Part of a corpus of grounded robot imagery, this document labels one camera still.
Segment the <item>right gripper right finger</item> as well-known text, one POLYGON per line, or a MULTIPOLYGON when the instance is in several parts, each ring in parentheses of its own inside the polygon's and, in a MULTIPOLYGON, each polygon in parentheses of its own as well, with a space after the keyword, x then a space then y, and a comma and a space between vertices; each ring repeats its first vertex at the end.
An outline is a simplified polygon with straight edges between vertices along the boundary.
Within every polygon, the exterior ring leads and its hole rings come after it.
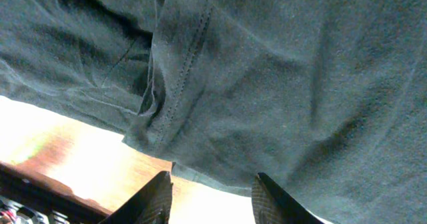
POLYGON ((323 224, 265 173, 256 175, 251 200, 256 224, 323 224))

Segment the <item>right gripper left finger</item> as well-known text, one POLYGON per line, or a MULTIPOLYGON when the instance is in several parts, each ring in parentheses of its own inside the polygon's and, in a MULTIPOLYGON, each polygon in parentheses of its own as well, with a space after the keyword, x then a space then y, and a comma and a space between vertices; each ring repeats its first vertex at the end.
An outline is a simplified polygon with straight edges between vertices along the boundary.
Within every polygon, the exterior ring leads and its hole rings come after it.
POLYGON ((172 191, 173 183, 169 171, 160 171, 99 224, 168 224, 172 191))

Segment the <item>black Nike t-shirt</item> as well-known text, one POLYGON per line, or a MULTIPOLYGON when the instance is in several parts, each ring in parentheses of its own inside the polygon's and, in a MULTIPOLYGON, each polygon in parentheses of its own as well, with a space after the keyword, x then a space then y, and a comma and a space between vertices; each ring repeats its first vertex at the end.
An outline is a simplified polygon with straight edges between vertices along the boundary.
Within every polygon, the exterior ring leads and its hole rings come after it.
POLYGON ((1 94, 221 191, 426 222, 426 0, 1 0, 1 94))

